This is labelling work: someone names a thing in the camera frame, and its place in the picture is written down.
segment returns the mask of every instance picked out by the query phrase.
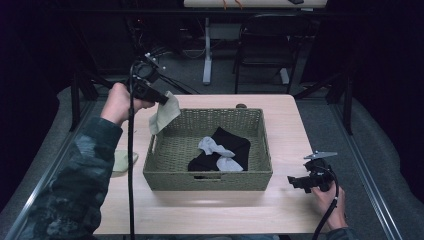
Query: table surface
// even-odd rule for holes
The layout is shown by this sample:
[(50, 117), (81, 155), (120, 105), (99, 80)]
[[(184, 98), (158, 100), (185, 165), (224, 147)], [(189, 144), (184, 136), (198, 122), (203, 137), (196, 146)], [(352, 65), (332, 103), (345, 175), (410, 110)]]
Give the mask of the table surface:
[[(261, 108), (273, 168), (265, 191), (151, 191), (143, 166), (150, 132), (148, 118), (157, 106), (135, 118), (134, 209), (136, 234), (312, 233), (320, 216), (312, 194), (294, 189), (287, 176), (307, 176), (311, 153), (296, 103), (290, 95), (176, 95), (180, 108)], [(117, 149), (127, 149), (127, 125)], [(95, 234), (129, 233), (127, 174), (113, 175)]]
[[(288, 0), (238, 0), (244, 8), (325, 8), (327, 0), (304, 0), (293, 4)], [(239, 8), (235, 0), (225, 0), (227, 8)], [(185, 7), (224, 8), (224, 0), (184, 0)]]

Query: beige cloth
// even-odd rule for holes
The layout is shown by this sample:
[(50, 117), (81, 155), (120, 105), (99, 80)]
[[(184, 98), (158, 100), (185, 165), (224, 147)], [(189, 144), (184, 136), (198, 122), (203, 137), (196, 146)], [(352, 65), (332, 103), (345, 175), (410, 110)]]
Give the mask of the beige cloth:
[(166, 104), (159, 104), (158, 111), (149, 119), (149, 128), (152, 135), (158, 134), (181, 114), (178, 99), (170, 91), (167, 91), (165, 96), (168, 97)]
[[(138, 154), (133, 152), (133, 162), (138, 159)], [(128, 151), (115, 150), (115, 164), (113, 165), (114, 172), (126, 172), (128, 170)]]

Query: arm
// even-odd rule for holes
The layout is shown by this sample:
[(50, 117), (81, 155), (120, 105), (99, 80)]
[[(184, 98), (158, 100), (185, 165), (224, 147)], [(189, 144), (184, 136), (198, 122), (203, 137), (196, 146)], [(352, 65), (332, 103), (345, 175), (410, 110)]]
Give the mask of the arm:
[[(134, 100), (134, 109), (154, 103)], [(31, 206), (20, 239), (89, 237), (101, 220), (114, 152), (128, 119), (129, 94), (122, 84), (109, 92), (101, 118), (93, 118), (71, 143), (69, 161)]]
[[(336, 184), (331, 184), (331, 188), (327, 192), (322, 192), (319, 188), (311, 189), (315, 195), (317, 208), (321, 215), (324, 216), (328, 207), (334, 199), (336, 193)], [(339, 198), (337, 207), (334, 208), (327, 220), (330, 232), (327, 233), (327, 240), (356, 240), (359, 239), (353, 228), (350, 228), (345, 219), (345, 192), (339, 187)]]

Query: gray carpet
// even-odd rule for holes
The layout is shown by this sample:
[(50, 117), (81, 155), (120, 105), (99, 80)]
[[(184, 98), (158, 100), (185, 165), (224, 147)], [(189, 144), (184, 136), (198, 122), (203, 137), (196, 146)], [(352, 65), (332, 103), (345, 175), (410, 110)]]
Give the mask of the gray carpet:
[[(200, 94), (231, 94), (233, 93), (234, 75), (231, 74), (234, 51), (222, 47), (214, 50), (212, 69), (212, 83), (209, 86), (202, 84), (203, 59), (189, 58), (166, 54), (160, 58), (160, 63), (167, 66), (163, 74), (180, 80), (196, 89)], [(297, 83), (300, 79), (301, 60), (295, 77), (292, 94), (303, 90)], [(160, 91), (171, 90), (179, 94), (164, 82), (156, 82), (155, 88)], [(105, 99), (107, 89), (97, 86), (103, 96), (97, 103), (85, 102), (83, 106), (88, 109), (85, 115), (98, 114)], [(251, 93), (256, 86), (242, 86), (243, 93)], [(347, 194), (348, 223), (360, 233), (362, 239), (422, 239), (424, 236), (424, 206), (411, 195), (408, 186), (399, 172), (399, 157), (390, 140), (379, 128), (378, 124), (370, 117), (368, 112), (354, 101), (352, 112), (353, 137), (346, 137), (344, 129), (340, 127), (339, 106), (327, 105), (323, 96), (326, 89), (322, 89), (310, 98), (298, 100), (298, 108), (305, 125), (307, 135), (314, 150), (338, 152), (335, 157), (328, 158), (336, 172), (341, 185)], [(25, 208), (28, 199), (37, 183), (42, 179), (46, 169), (53, 164), (58, 155), (66, 152), (66, 145), (72, 134), (68, 132), (71, 126), (71, 101), (70, 91), (65, 89), (58, 95), (61, 105), (55, 122), (48, 133), (44, 144), (40, 148), (25, 179), (22, 181), (7, 207), (0, 214), (0, 239), (5, 239), (20, 213)], [(352, 141), (360, 150), (360, 157), (365, 161), (366, 167), (372, 176), (372, 184), (377, 187), (381, 199), (373, 200), (373, 194), (367, 187), (367, 179), (361, 178), (363, 169), (358, 167), (357, 152), (352, 150)], [(394, 235), (385, 227), (385, 221), (379, 213), (384, 207), (388, 216), (393, 218), (396, 232)], [(290, 236), (292, 239), (310, 239), (311, 234), (298, 234)], [(101, 239), (122, 239), (122, 236), (99, 236)]]

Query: black cable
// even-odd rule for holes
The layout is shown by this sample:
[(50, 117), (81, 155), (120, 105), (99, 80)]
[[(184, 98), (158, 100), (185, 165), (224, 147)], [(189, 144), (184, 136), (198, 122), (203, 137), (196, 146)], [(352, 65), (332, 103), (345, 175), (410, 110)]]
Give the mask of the black cable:
[(156, 55), (161, 55), (161, 54), (163, 54), (163, 53), (165, 53), (165, 52), (167, 52), (168, 50), (167, 50), (167, 48), (166, 47), (163, 47), (163, 46), (159, 46), (159, 47), (156, 47), (155, 49), (153, 49), (151, 52), (150, 52), (150, 54), (152, 55), (152, 56), (156, 56)]
[(182, 86), (178, 85), (178, 83), (179, 83), (179, 84), (181, 84), (181, 85), (186, 86), (187, 88), (191, 89), (191, 90), (192, 90), (192, 91), (194, 91), (195, 93), (200, 94), (198, 91), (196, 91), (196, 89), (194, 89), (194, 88), (190, 87), (189, 85), (187, 85), (187, 84), (185, 84), (185, 83), (183, 83), (183, 82), (181, 82), (181, 81), (178, 81), (178, 80), (176, 80), (176, 79), (172, 79), (172, 78), (167, 77), (167, 76), (162, 75), (162, 74), (160, 75), (160, 77), (159, 77), (159, 78), (160, 78), (162, 81), (164, 81), (165, 83), (168, 83), (169, 85), (173, 86), (175, 89), (179, 90), (179, 91), (180, 91), (180, 92), (182, 92), (182, 93), (185, 93), (185, 94), (192, 94), (192, 93), (190, 93), (189, 91), (187, 91), (186, 89), (184, 89)]
[(129, 76), (130, 108), (128, 116), (128, 200), (130, 209), (130, 235), (131, 240), (135, 240), (134, 233), (134, 194), (133, 194), (133, 140), (134, 140), (134, 77), (132, 64)]
[(333, 212), (334, 208), (337, 207), (337, 201), (338, 201), (338, 198), (339, 198), (339, 181), (337, 180), (336, 174), (334, 174), (333, 171), (328, 170), (326, 168), (319, 167), (319, 166), (316, 166), (316, 167), (319, 168), (319, 169), (322, 169), (322, 170), (324, 170), (326, 172), (328, 172), (333, 177), (334, 183), (336, 184), (336, 194), (335, 194), (334, 199), (331, 202), (330, 206), (328, 207), (327, 212), (325, 212), (325, 214), (321, 218), (321, 221), (319, 222), (317, 228), (315, 229), (315, 232), (314, 232), (314, 235), (312, 237), (312, 240), (318, 239), (318, 235), (320, 234), (322, 227), (327, 222), (327, 220), (330, 217), (331, 213)]

